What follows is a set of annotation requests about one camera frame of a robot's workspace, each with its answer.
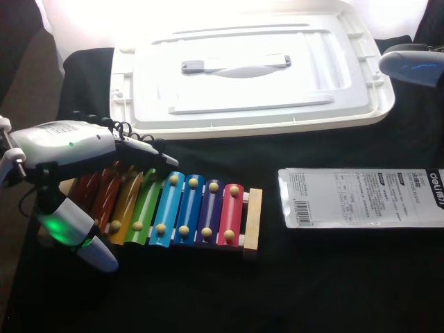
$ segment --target black fabric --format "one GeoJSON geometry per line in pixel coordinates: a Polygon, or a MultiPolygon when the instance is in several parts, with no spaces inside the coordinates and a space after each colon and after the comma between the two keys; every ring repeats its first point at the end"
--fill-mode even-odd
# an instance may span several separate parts
{"type": "MultiPolygon", "coordinates": [[[[379,41],[385,48],[409,38],[379,41]]],[[[108,116],[112,49],[65,62],[59,119],[108,116]]],[[[371,126],[167,142],[185,174],[262,188],[259,254],[118,248],[102,275],[27,231],[4,332],[442,332],[442,230],[288,230],[277,172],[285,167],[438,167],[442,96],[393,81],[396,104],[371,126]]]]}

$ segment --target gray floor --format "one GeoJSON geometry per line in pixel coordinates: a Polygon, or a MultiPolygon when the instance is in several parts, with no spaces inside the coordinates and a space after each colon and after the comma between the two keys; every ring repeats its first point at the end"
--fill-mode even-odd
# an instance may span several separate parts
{"type": "MultiPolygon", "coordinates": [[[[53,38],[41,30],[28,45],[0,115],[11,120],[13,130],[54,120],[61,86],[53,38]]],[[[0,191],[0,327],[28,223],[17,204],[30,188],[20,184],[0,191]]],[[[32,204],[33,196],[26,200],[24,209],[29,212],[32,204]]]]}

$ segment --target wooden xylophone frame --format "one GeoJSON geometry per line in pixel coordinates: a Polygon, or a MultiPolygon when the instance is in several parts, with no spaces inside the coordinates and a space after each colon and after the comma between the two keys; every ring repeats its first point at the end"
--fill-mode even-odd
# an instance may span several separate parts
{"type": "MultiPolygon", "coordinates": [[[[65,195],[68,195],[71,186],[74,183],[74,179],[66,180],[60,183],[60,190],[65,195]]],[[[165,180],[162,183],[162,190],[164,189],[165,180]]],[[[184,193],[186,184],[182,185],[182,195],[184,193]]],[[[205,187],[203,187],[202,196],[204,195],[205,187]]],[[[217,250],[228,250],[228,251],[241,251],[243,258],[245,260],[255,260],[257,256],[257,249],[259,244],[259,225],[260,225],[260,214],[261,214],[261,205],[262,205],[262,190],[261,189],[250,189],[249,192],[243,193],[243,207],[242,212],[246,210],[246,221],[245,221],[245,232],[239,234],[239,245],[238,246],[230,246],[230,245],[218,245],[217,242],[215,244],[209,243],[196,243],[192,245],[195,248],[211,248],[217,250]]],[[[105,232],[108,232],[110,228],[110,223],[107,224],[105,232]]],[[[148,238],[146,240],[145,246],[148,244],[149,239],[151,238],[151,234],[153,232],[153,221],[151,222],[151,226],[148,232],[148,238]]],[[[173,233],[171,235],[170,244],[173,245],[173,240],[176,235],[176,227],[173,229],[173,233]]]]}

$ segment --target black cable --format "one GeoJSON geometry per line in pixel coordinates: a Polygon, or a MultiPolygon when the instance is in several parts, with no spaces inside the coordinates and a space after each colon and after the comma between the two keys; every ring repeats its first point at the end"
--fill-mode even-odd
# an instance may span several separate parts
{"type": "Polygon", "coordinates": [[[28,197],[28,196],[30,196],[33,192],[35,192],[37,190],[37,187],[33,187],[32,189],[30,189],[28,192],[26,192],[26,194],[20,199],[20,201],[19,201],[19,211],[20,211],[20,213],[23,215],[23,216],[25,216],[25,217],[27,217],[27,218],[30,218],[31,216],[30,215],[27,215],[27,213],[25,213],[24,211],[23,211],[23,209],[22,209],[22,205],[23,205],[23,202],[24,202],[24,200],[28,197]]]}

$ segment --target light blue xylophone bar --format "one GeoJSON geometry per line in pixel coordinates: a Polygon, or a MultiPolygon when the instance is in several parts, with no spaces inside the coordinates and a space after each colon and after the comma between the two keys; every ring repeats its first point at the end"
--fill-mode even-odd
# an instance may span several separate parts
{"type": "Polygon", "coordinates": [[[180,204],[174,244],[193,245],[202,201],[205,179],[200,175],[189,175],[185,180],[185,190],[180,204]]]}
{"type": "Polygon", "coordinates": [[[164,190],[160,197],[149,245],[169,247],[174,223],[178,214],[182,187],[185,181],[183,173],[173,171],[165,180],[164,190]]]}

